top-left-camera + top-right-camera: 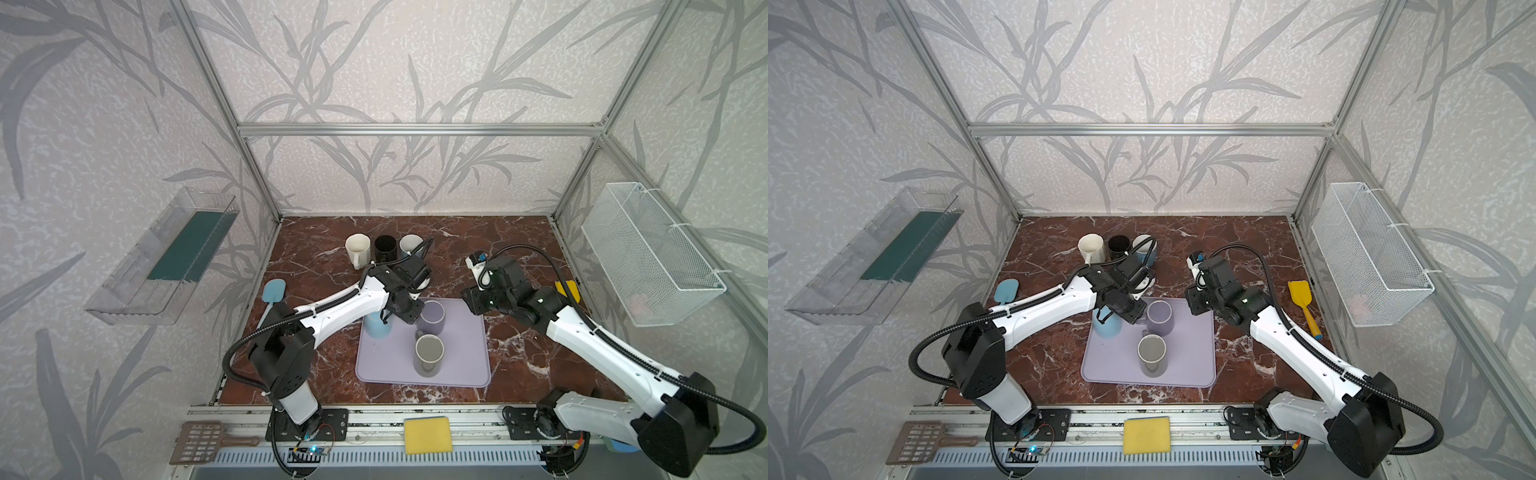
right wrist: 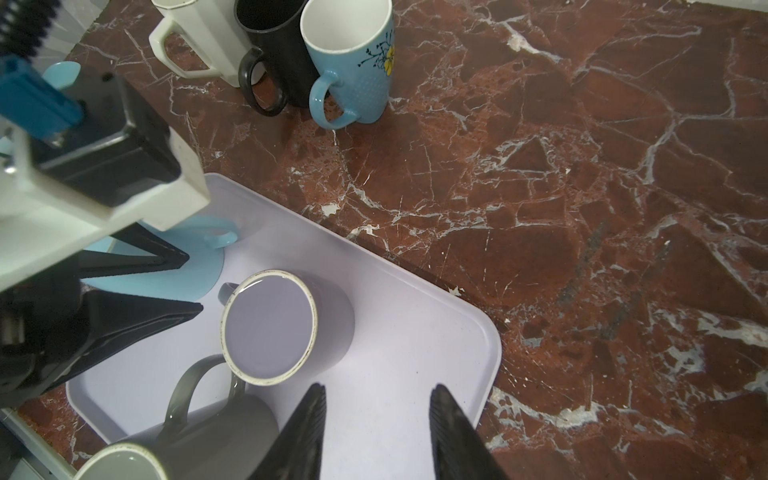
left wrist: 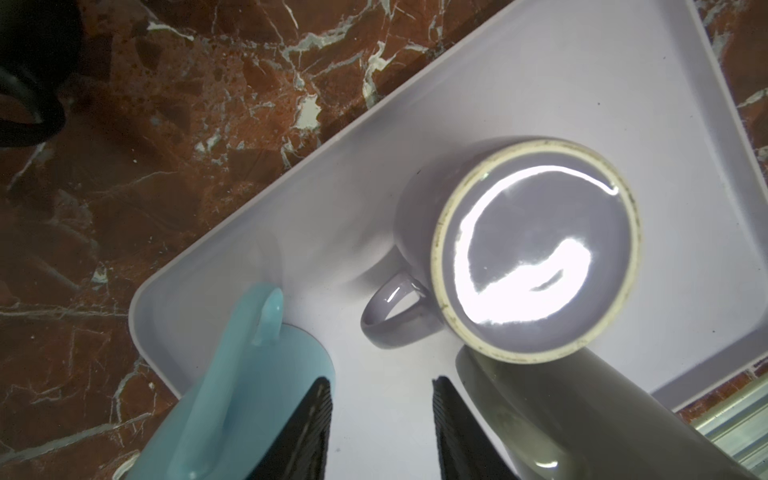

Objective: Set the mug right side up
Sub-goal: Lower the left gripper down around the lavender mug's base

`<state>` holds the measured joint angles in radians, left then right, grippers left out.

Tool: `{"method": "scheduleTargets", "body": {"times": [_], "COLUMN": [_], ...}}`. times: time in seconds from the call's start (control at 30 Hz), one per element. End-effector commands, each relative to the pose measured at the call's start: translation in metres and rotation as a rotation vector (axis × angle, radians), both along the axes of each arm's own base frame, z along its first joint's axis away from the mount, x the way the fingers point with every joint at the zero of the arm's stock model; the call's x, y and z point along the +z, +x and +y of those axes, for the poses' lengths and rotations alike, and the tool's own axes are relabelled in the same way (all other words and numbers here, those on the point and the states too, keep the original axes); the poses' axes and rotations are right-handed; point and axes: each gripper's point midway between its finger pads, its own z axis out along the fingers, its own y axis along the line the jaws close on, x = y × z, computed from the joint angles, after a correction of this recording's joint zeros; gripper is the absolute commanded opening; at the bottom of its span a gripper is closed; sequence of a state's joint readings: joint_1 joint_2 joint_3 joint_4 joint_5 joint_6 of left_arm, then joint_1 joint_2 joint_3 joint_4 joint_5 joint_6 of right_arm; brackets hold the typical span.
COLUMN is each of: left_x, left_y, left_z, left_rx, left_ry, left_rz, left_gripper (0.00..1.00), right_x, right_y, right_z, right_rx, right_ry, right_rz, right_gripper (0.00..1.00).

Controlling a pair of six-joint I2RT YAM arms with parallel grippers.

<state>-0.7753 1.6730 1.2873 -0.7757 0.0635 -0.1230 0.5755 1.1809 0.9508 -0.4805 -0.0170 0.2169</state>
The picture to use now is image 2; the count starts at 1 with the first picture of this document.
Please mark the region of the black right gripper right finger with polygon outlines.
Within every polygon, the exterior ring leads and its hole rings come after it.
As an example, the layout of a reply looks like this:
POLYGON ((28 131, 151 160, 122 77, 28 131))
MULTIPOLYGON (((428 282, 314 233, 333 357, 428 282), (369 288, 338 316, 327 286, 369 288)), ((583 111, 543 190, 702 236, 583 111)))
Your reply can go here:
POLYGON ((443 384, 430 395, 429 427, 436 479, 508 479, 443 384))

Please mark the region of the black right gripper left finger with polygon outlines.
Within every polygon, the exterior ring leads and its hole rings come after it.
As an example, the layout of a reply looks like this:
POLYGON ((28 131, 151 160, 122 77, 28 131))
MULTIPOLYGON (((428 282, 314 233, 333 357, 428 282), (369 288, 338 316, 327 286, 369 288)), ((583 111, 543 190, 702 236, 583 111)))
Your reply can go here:
POLYGON ((326 388, 314 383, 248 479, 319 479, 326 412, 326 388))

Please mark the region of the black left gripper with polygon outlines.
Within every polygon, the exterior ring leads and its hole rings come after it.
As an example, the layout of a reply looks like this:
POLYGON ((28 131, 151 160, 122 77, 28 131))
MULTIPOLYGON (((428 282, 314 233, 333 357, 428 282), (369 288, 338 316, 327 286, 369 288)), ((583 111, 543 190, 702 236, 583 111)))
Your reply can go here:
POLYGON ((198 302, 103 290, 83 294, 82 278, 177 270, 182 249, 139 223, 112 235, 143 252, 83 250, 1 292, 1 406, 16 408, 120 353, 194 319, 198 302))

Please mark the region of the lavender mug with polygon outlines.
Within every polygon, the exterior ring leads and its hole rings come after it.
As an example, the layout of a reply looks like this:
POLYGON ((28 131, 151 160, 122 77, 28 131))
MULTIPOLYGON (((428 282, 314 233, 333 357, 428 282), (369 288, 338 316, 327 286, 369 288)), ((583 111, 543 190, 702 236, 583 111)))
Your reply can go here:
POLYGON ((239 284, 222 284, 218 299, 224 359, 254 386, 314 378, 338 364, 353 342, 350 299, 317 275, 264 270, 239 284))

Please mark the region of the white faceted mug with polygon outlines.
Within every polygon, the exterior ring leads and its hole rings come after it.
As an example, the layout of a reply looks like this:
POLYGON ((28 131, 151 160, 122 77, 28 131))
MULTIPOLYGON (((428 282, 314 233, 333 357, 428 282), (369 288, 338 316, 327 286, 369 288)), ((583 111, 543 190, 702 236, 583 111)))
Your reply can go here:
POLYGON ((149 35, 155 57, 185 79, 221 78, 239 86, 240 62, 251 42, 235 18, 234 0, 153 0, 163 19, 149 35), (184 70, 165 48, 171 34, 179 35, 203 61, 203 70, 184 70))

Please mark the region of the black mug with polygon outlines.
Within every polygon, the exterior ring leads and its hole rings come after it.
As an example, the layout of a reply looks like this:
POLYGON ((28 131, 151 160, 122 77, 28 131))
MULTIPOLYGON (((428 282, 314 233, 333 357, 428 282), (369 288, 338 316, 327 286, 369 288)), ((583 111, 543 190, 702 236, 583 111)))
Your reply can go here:
POLYGON ((238 69, 240 90, 260 114, 274 117, 286 105, 309 106, 311 88, 319 78, 300 30, 306 0, 237 0, 235 20, 247 34, 251 48, 238 69), (263 65, 277 89, 275 102, 261 106, 253 94, 252 76, 263 65))

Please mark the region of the blue polka dot mug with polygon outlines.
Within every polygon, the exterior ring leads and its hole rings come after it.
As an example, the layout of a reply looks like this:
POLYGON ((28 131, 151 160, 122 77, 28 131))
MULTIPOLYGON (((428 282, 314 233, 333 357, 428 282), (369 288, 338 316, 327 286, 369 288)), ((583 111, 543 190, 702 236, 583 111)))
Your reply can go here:
POLYGON ((391 0, 311 0, 300 32, 319 78, 309 94, 316 124, 338 130, 383 115, 395 59, 391 0))

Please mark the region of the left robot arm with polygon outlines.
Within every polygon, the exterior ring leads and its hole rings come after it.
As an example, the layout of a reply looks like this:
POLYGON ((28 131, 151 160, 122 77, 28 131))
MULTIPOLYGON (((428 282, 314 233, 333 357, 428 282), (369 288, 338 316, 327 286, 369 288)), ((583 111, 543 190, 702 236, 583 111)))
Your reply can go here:
POLYGON ((100 290, 87 278, 176 270, 161 238, 210 194, 194 150, 126 80, 66 89, 32 67, 60 5, 1 5, 1 404, 15 408, 127 347, 193 319, 199 303, 100 290))

